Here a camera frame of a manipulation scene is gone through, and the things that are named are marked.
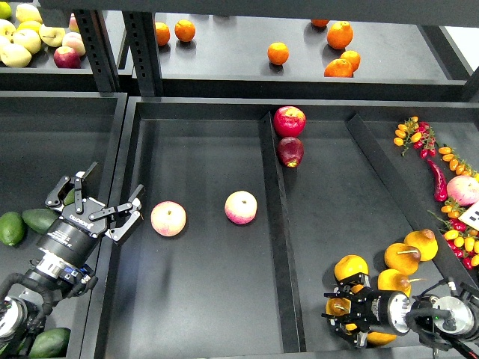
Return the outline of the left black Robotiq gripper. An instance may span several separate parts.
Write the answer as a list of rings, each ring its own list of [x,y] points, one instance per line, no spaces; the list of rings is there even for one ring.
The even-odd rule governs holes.
[[[107,236],[115,243],[124,243],[141,219],[145,188],[138,185],[126,203],[106,208],[104,203],[88,197],[98,185],[97,166],[98,163],[93,162],[87,170],[62,176],[47,195],[45,206],[61,212],[60,221],[91,237]],[[122,225],[111,227],[112,222],[122,218]]]

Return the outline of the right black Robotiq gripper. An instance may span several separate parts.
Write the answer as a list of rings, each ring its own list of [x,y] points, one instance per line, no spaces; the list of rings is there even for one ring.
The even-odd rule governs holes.
[[[379,306],[381,294],[379,291],[370,287],[370,278],[368,274],[356,273],[342,280],[336,280],[337,286],[333,292],[326,292],[325,298],[345,298],[360,299],[357,303],[356,325],[350,330],[348,325],[352,322],[347,321],[347,315],[335,316],[332,314],[322,313],[332,326],[333,332],[340,338],[346,340],[351,346],[359,349],[367,347],[367,332],[379,331],[381,327]]]

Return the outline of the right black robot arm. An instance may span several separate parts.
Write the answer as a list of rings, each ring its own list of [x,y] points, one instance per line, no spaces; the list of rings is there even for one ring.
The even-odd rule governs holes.
[[[440,280],[420,295],[409,297],[396,289],[374,289],[369,276],[359,272],[337,281],[322,317],[336,333],[356,348],[381,346],[389,337],[414,332],[421,345],[450,349],[464,358],[477,358],[478,290],[452,278]]]

